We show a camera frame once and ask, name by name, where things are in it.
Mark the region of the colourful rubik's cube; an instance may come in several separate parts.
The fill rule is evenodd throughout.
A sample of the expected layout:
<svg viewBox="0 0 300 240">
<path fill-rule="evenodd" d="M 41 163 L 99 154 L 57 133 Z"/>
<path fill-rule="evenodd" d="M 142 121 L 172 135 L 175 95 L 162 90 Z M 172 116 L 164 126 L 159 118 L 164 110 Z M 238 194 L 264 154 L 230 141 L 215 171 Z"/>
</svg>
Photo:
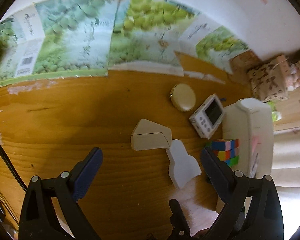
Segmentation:
<svg viewBox="0 0 300 240">
<path fill-rule="evenodd" d="M 239 139 L 219 139 L 207 142 L 206 147 L 210 148 L 219 160 L 224 161 L 228 166 L 233 167 L 239 162 Z"/>
</svg>

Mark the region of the white handheld game console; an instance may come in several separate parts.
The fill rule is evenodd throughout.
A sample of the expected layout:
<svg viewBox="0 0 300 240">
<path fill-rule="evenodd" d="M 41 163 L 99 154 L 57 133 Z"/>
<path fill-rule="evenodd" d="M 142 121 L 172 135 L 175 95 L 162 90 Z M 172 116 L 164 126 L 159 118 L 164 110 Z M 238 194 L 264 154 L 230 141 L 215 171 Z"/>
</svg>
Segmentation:
<svg viewBox="0 0 300 240">
<path fill-rule="evenodd" d="M 189 121 L 201 138 L 211 139 L 224 116 L 221 101 L 216 94 L 213 94 L 189 117 Z"/>
</svg>

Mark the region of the white plastic bin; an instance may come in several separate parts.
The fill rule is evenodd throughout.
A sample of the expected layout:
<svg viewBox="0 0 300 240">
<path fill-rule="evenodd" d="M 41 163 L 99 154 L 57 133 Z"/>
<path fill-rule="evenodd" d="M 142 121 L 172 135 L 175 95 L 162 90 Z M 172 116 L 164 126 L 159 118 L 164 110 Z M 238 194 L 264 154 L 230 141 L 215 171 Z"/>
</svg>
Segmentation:
<svg viewBox="0 0 300 240">
<path fill-rule="evenodd" d="M 270 175 L 273 162 L 274 130 L 271 108 L 255 98 L 238 100 L 224 108 L 223 139 L 238 139 L 240 170 L 250 178 Z"/>
</svg>

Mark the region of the beige soap block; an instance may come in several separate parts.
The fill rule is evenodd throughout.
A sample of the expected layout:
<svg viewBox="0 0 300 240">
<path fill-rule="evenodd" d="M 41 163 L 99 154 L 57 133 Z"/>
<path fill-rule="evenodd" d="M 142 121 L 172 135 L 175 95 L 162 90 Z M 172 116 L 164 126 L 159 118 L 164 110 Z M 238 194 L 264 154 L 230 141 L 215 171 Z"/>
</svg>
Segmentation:
<svg viewBox="0 0 300 240">
<path fill-rule="evenodd" d="M 130 135 L 131 147 L 135 151 L 169 149 L 172 143 L 172 131 L 147 119 L 141 119 Z"/>
</svg>

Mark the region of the round beige zip case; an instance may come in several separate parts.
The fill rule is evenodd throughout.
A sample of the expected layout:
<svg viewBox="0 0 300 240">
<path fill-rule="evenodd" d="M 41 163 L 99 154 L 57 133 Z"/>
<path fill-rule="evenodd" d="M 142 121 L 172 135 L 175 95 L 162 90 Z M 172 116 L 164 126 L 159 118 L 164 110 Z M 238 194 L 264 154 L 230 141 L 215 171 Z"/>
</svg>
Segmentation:
<svg viewBox="0 0 300 240">
<path fill-rule="evenodd" d="M 196 104 L 196 95 L 189 85 L 179 83 L 171 89 L 170 100 L 176 109 L 181 112 L 188 112 Z"/>
</svg>

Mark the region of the green tissue pack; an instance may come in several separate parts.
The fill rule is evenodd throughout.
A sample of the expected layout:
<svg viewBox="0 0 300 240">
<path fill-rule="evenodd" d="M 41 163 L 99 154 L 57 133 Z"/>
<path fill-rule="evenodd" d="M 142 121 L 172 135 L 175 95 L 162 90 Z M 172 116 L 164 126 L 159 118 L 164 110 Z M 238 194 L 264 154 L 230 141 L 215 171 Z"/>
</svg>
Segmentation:
<svg viewBox="0 0 300 240">
<path fill-rule="evenodd" d="M 276 109 L 275 103 L 268 101 L 267 104 L 271 108 L 272 121 L 276 122 L 282 119 L 282 114 Z"/>
</svg>

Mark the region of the printed canvas bag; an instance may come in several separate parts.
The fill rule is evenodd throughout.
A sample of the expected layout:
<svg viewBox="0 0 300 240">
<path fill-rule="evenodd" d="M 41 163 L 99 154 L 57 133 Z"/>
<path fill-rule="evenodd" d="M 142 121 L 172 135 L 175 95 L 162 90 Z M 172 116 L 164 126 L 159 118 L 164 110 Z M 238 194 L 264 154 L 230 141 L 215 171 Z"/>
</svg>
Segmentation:
<svg viewBox="0 0 300 240">
<path fill-rule="evenodd" d="M 263 102 L 288 99 L 285 76 L 281 70 L 285 64 L 287 64 L 286 56 L 280 55 L 268 63 L 248 70 L 247 75 L 254 98 Z"/>
</svg>

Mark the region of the brown cartoon cardboard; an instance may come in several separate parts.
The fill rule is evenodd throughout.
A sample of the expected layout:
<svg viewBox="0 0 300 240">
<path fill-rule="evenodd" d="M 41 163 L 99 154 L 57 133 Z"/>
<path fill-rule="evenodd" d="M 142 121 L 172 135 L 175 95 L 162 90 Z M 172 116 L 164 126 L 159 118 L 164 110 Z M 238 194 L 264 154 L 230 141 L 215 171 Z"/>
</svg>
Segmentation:
<svg viewBox="0 0 300 240">
<path fill-rule="evenodd" d="M 259 66 L 262 61 L 252 51 L 247 50 L 229 60 L 232 74 L 228 75 L 229 80 L 241 85 L 249 85 L 248 70 Z"/>
</svg>

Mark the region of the green grape cardboard sheet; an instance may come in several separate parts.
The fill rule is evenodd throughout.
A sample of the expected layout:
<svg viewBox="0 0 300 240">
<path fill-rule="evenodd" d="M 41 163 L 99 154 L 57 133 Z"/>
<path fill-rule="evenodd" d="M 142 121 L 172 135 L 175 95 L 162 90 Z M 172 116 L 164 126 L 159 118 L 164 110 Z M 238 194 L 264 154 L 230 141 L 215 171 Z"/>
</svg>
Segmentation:
<svg viewBox="0 0 300 240">
<path fill-rule="evenodd" d="M 174 0 L 45 0 L 0 22 L 0 86 L 109 69 L 183 75 L 179 54 L 232 73 L 248 45 Z"/>
</svg>

